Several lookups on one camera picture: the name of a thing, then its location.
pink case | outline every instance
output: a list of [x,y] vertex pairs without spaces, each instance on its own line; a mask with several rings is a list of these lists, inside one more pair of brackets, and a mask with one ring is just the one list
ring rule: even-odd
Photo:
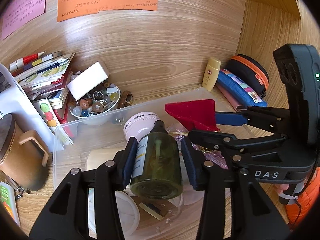
[[225,98],[229,101],[232,107],[235,110],[245,110],[246,108],[241,105],[227,90],[225,90],[222,86],[216,83],[217,88],[221,91],[221,93],[225,96]]

bowl of beads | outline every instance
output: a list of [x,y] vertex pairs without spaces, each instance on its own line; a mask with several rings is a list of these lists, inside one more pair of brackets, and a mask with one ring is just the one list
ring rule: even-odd
[[88,125],[102,125],[100,118],[89,118],[117,109],[121,97],[120,89],[111,84],[107,89],[92,90],[78,101],[68,103],[70,113],[78,119],[86,119]]

clear plastic container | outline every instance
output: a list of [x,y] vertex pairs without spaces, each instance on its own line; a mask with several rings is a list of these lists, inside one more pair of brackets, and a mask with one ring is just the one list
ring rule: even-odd
[[[76,120],[59,126],[55,131],[55,143],[53,152],[53,184],[56,188],[66,174],[72,168],[86,170],[86,161],[92,150],[109,147],[122,147],[126,145],[123,133],[123,124],[133,115],[139,112],[150,111],[156,113],[168,127],[177,123],[169,116],[164,105],[167,103],[184,102],[200,99],[215,99],[214,96],[204,88],[175,94],[172,96],[148,101],[145,103],[117,109],[111,112],[99,114],[90,118],[94,123],[101,122],[102,125],[89,125],[84,120]],[[229,112],[229,110],[218,100],[215,110]],[[225,133],[233,133],[240,139],[253,138],[254,135],[245,127],[218,126]],[[138,197],[132,197],[139,206],[141,202]],[[163,200],[158,203],[163,209],[164,219],[161,221],[152,217],[139,207],[140,222],[127,240],[144,240],[171,238],[175,235],[194,228],[198,225],[203,203],[203,192],[196,192],[191,185],[184,185],[183,193],[173,201]]]

mug handle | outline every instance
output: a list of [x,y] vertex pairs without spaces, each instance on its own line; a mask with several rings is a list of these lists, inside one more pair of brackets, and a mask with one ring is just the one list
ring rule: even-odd
[[40,149],[44,152],[43,159],[42,159],[42,166],[45,168],[47,165],[47,161],[49,158],[49,149],[41,139],[39,134],[35,130],[29,130],[23,133],[19,138],[19,144],[22,145],[30,140],[34,140],[35,143],[40,147]]

green bottle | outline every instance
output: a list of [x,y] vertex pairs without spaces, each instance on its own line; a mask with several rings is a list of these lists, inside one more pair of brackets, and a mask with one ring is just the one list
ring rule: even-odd
[[172,199],[182,193],[178,145],[161,120],[139,142],[130,189],[148,199]]

